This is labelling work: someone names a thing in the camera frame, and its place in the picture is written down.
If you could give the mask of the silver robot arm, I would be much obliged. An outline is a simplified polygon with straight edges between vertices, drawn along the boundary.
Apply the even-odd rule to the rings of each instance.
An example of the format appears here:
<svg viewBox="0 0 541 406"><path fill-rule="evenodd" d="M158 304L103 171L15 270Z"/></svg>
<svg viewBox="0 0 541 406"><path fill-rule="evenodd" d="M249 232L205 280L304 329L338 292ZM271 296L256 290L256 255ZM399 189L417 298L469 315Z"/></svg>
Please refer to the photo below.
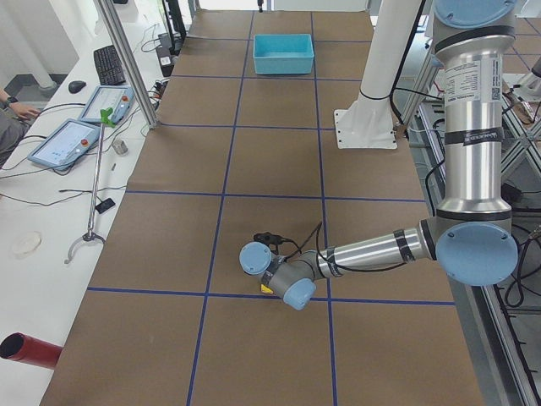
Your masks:
<svg viewBox="0 0 541 406"><path fill-rule="evenodd" d="M445 197L409 229L315 249L290 260L258 241L240 251L243 271L296 310L315 283L347 272L387 272L416 260L440 263L460 283L485 286L512 274L518 247L501 198L502 56L515 39L512 1L434 3L434 54L445 70Z"/></svg>

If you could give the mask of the person's hand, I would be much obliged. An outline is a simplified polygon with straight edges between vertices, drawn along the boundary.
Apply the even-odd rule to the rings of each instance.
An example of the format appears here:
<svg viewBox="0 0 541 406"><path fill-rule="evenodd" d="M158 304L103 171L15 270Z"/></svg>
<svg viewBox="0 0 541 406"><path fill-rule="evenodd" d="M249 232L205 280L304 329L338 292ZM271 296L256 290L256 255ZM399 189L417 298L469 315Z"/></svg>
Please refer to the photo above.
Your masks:
<svg viewBox="0 0 541 406"><path fill-rule="evenodd" d="M41 114L39 109L20 101L11 103L10 109L14 112L17 119L23 122L35 120Z"/></svg>

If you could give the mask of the person's forearm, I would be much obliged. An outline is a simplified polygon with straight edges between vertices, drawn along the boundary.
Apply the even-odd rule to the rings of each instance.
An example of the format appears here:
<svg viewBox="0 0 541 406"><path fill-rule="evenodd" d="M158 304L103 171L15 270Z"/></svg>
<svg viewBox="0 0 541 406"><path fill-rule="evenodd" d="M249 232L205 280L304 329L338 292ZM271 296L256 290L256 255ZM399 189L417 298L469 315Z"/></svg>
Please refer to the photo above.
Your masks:
<svg viewBox="0 0 541 406"><path fill-rule="evenodd" d="M6 107L9 107L13 103L19 101L16 97L9 95L3 88L0 89L0 100L1 103Z"/></svg>

